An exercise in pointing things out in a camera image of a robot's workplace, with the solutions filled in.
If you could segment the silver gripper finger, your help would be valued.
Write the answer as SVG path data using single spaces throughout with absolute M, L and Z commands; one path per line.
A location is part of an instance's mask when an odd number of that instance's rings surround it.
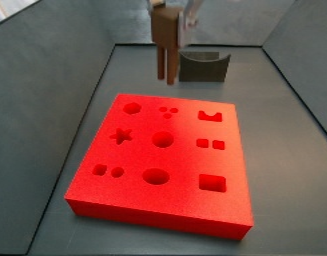
M 191 44 L 192 31 L 198 25 L 198 11 L 204 0 L 188 0 L 184 9 L 178 14 L 178 46 Z
M 147 10 L 152 12 L 155 8 L 166 6 L 166 0 L 146 0 L 147 1 Z

